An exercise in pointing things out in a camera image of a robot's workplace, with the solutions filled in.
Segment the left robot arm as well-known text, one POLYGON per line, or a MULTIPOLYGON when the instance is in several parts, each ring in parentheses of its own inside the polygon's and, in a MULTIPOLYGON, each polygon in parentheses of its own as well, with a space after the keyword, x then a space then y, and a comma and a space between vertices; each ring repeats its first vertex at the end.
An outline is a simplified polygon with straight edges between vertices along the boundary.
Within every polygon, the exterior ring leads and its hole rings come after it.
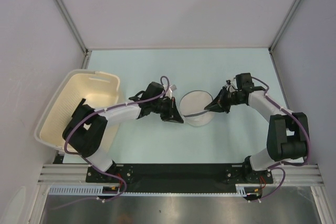
POLYGON ((128 120, 137 120, 150 113, 160 115, 164 122, 184 123, 175 97, 166 94, 168 88, 151 82, 146 90, 138 92, 125 103, 119 103, 106 109, 94 109, 85 103, 85 99, 76 107, 71 120, 62 133, 66 141, 89 164, 98 169, 98 176, 105 182, 115 178, 115 162, 102 147, 106 129, 128 120))

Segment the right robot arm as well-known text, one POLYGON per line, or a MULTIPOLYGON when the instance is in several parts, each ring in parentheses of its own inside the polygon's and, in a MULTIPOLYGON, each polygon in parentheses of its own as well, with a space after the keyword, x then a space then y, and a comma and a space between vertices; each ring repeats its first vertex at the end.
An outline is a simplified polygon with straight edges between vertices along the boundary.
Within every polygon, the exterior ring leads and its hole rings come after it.
POLYGON ((250 73, 241 73, 222 87, 214 100, 204 109, 209 112, 229 113, 234 105, 245 104, 256 110, 267 122, 266 147, 245 158, 242 176, 249 183, 261 177, 261 172, 285 164, 304 166, 310 157, 308 118, 302 112, 293 112, 278 104, 268 93, 269 85, 256 80, 250 73))

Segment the white mesh laundry bag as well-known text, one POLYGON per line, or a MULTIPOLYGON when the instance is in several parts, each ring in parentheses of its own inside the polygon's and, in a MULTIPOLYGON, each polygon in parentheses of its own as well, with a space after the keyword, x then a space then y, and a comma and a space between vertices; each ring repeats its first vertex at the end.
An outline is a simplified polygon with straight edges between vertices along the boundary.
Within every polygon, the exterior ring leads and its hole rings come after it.
POLYGON ((185 94, 179 105, 179 111, 185 123, 199 127, 208 124, 214 118, 214 112, 205 107, 213 101, 213 97, 206 91, 194 90, 185 94))

